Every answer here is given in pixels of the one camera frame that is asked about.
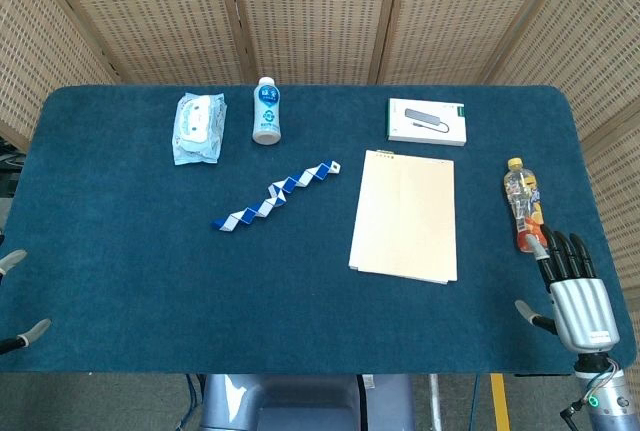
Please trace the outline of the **black grey left robot hand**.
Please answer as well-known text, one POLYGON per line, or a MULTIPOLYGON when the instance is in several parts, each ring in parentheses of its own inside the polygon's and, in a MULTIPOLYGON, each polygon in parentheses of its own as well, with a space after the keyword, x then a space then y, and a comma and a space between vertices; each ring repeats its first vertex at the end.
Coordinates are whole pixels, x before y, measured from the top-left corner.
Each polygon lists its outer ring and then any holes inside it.
MULTIPOLYGON (((18 249, 10 252, 1 258, 1 278, 4 278, 8 272, 19 264, 27 256, 27 251, 18 249)), ((31 329, 24 333, 17 334, 14 337, 6 338, 1 341, 1 354, 29 347, 39 340, 50 328, 52 321, 48 318, 40 320, 31 329)))

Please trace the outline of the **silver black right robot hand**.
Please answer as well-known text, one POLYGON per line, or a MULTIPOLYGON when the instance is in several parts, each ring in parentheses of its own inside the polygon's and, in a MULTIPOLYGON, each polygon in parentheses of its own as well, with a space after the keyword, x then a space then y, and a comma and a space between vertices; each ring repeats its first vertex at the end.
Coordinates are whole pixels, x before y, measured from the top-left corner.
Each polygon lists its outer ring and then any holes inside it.
POLYGON ((522 300, 519 314, 532 326, 556 335, 576 354, 608 352, 620 336, 604 282, 596 276, 590 253, 576 234, 564 236, 541 228, 547 245, 533 234, 524 235, 548 292, 553 316, 535 312, 522 300))

